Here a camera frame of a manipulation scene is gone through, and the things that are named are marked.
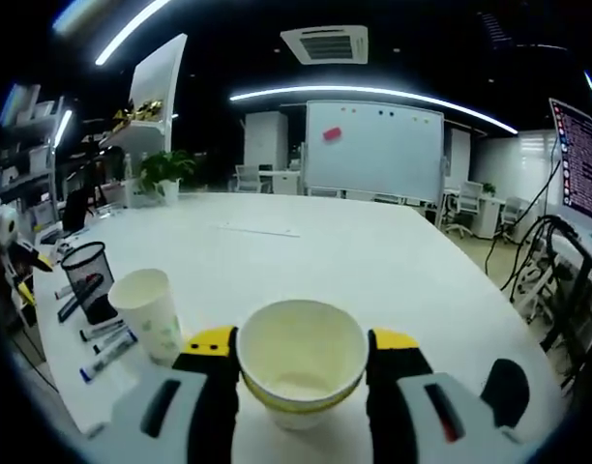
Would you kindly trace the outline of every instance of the black ceiling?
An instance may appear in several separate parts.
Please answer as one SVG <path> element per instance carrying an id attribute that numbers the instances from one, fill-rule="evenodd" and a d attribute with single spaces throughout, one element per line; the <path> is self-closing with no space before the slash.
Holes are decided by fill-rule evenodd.
<path id="1" fill-rule="evenodd" d="M 76 37 L 52 41 L 50 51 L 19 74 L 76 97 L 83 117 L 108 117 L 126 101 L 134 65 L 183 32 L 189 38 L 176 96 L 181 124 L 189 118 L 210 129 L 234 110 L 227 100 L 231 93 L 299 83 L 368 85 L 430 95 L 519 130 L 548 127 L 548 97 L 592 114 L 592 94 L 583 75 L 584 69 L 592 73 L 590 0 L 575 0 L 573 5 L 563 0 L 172 0 L 105 66 L 96 67 L 94 60 L 105 45 L 147 3 L 110 2 L 108 11 Z M 42 9 L 41 14 L 55 11 Z M 369 28 L 367 65 L 303 66 L 280 38 L 286 29 L 338 24 Z M 243 102 L 235 111 L 302 98 Z M 465 115 L 448 117 L 501 133 Z"/>

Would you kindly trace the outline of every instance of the paper cup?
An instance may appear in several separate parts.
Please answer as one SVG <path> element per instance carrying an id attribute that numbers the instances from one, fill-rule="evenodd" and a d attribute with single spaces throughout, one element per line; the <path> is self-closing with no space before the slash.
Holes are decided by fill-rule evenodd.
<path id="1" fill-rule="evenodd" d="M 354 391 L 369 355 L 367 335 L 349 314 L 301 300 L 259 309 L 236 348 L 247 387 L 288 429 L 320 423 Z"/>
<path id="2" fill-rule="evenodd" d="M 184 338 L 167 274 L 158 269 L 134 271 L 113 284 L 108 298 L 150 358 L 171 366 L 180 354 Z"/>

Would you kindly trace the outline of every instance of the monitor screen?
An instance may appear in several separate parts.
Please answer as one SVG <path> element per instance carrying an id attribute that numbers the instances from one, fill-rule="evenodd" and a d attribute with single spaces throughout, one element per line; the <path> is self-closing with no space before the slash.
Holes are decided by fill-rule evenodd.
<path id="1" fill-rule="evenodd" d="M 562 204 L 592 219 L 592 118 L 550 100 L 562 155 Z"/>

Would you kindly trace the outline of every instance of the ceiling air conditioner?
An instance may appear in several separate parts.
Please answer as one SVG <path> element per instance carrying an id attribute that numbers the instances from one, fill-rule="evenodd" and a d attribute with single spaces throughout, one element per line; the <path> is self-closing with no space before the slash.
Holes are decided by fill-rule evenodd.
<path id="1" fill-rule="evenodd" d="M 307 27 L 281 32 L 303 65 L 365 65 L 369 42 L 365 26 Z"/>

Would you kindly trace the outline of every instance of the blue marker cap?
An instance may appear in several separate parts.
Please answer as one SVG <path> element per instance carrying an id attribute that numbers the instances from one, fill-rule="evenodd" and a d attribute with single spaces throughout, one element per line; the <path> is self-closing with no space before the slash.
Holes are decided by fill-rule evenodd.
<path id="1" fill-rule="evenodd" d="M 91 382 L 92 379 L 90 379 L 90 377 L 85 373 L 85 371 L 82 368 L 79 370 L 79 373 L 81 374 L 83 382 L 85 382 L 86 384 L 89 384 Z"/>

